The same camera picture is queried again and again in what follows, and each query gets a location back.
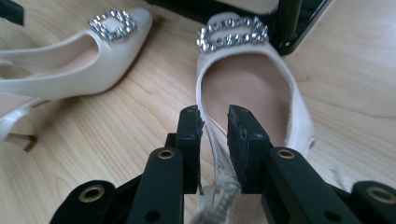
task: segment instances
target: rhinestone buckle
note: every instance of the rhinestone buckle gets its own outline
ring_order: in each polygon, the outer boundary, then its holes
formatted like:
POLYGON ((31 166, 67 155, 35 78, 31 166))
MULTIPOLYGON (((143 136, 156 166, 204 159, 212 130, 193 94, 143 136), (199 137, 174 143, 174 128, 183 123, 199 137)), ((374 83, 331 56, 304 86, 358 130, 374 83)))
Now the rhinestone buckle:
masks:
POLYGON ((136 29, 136 22, 128 13, 117 8, 110 9, 102 15, 95 16, 94 19, 87 21, 88 27, 97 33, 102 39, 108 42, 115 42, 128 37, 133 30, 136 29), (117 27, 114 31, 109 31, 104 25, 103 21, 114 18, 121 23, 122 26, 117 27))
POLYGON ((197 45, 200 52, 208 53, 218 49, 229 48, 243 44, 263 44, 268 40, 268 28, 259 17, 239 17, 217 21, 202 27, 198 32, 197 45), (211 40, 215 32, 236 29, 239 27, 250 28, 250 33, 226 35, 217 40, 211 40))

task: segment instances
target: beige insole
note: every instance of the beige insole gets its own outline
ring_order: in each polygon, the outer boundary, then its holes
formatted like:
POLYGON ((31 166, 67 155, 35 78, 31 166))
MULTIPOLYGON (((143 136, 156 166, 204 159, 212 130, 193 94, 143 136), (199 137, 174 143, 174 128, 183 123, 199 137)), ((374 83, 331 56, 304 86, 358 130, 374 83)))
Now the beige insole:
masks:
POLYGON ((284 146, 290 89, 273 63, 261 54, 243 54, 215 62, 206 71, 203 97, 211 118, 227 130, 230 105, 250 110, 274 146, 284 146))
MULTIPOLYGON (((0 80, 56 76, 75 72, 92 63, 98 55, 98 50, 95 40, 85 35, 72 44, 57 49, 0 54, 0 80)), ((32 96, 1 93, 0 90, 0 117, 34 99, 35 97, 32 96)))

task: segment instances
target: black object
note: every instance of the black object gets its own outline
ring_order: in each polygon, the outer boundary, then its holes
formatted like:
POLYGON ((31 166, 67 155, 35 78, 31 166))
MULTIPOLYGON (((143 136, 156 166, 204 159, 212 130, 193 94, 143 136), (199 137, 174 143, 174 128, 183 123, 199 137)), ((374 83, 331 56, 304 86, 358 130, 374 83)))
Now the black object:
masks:
MULTIPOLYGON (((352 193, 325 183, 300 153, 273 147, 247 109, 231 105, 231 159, 242 191, 260 193, 270 224, 396 223, 396 190, 363 181, 352 193)), ((203 123, 197 106, 180 112, 177 133, 151 152, 142 175, 119 188, 94 180, 75 188, 51 223, 182 223, 183 194, 199 186, 203 123)))
POLYGON ((0 17, 23 26, 24 9, 10 0, 0 0, 0 17))
POLYGON ((277 8, 267 14, 255 14, 216 0, 145 0, 206 24, 215 14, 233 11, 240 16, 258 16, 268 26, 271 44, 279 54, 292 53, 320 14, 332 0, 279 0, 277 8))

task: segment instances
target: high heel shoe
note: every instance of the high heel shoe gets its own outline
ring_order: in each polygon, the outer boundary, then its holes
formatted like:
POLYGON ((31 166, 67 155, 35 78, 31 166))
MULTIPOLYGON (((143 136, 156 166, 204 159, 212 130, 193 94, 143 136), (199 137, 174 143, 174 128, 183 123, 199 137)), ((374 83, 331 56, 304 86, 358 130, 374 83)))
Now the high heel shoe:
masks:
POLYGON ((275 147, 306 155, 313 143, 314 128, 303 98, 266 32, 258 18, 221 13, 198 33, 196 100, 213 150, 215 181, 204 188, 196 222, 265 220, 261 195, 241 194, 231 163, 226 116, 230 105, 249 109, 275 147))
POLYGON ((91 29, 56 45, 0 50, 0 64, 32 73, 25 78, 0 78, 0 142, 28 149, 34 144, 33 136, 8 133, 33 106, 102 92, 115 85, 134 60, 151 25, 152 17, 143 8, 127 12, 111 9, 89 20, 91 29))

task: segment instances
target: wood grain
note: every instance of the wood grain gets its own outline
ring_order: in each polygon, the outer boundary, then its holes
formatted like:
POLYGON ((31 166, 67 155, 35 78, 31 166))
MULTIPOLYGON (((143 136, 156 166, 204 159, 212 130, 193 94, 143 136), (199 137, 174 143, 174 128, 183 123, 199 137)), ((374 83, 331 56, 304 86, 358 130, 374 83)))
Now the wood grain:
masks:
MULTIPOLYGON (((176 131, 195 104, 196 31, 201 24, 143 1, 16 1, 25 27, 0 20, 0 49, 54 44, 86 29, 111 7, 146 7, 148 39, 115 88, 37 107, 15 128, 39 136, 26 153, 0 143, 0 223, 46 223, 76 186, 103 179, 120 186, 140 175, 149 153, 176 131)), ((333 0, 302 44, 284 57, 311 112, 317 142, 309 162, 329 183, 372 179, 396 188, 396 3, 333 0)), ((203 184, 213 179, 206 135, 203 184)), ((186 197, 185 222, 197 197, 186 197)))

